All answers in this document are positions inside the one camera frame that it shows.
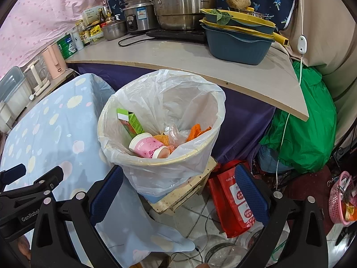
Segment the left hand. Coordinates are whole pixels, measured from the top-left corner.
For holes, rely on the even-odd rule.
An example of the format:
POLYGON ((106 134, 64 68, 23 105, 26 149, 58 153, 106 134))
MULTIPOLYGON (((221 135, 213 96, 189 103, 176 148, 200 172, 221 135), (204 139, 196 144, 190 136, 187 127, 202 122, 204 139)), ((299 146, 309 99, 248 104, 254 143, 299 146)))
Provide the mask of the left hand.
POLYGON ((17 239, 18 248, 20 253, 26 257, 29 261, 31 260, 31 250, 30 250, 30 243, 27 240, 26 236, 21 236, 17 239))

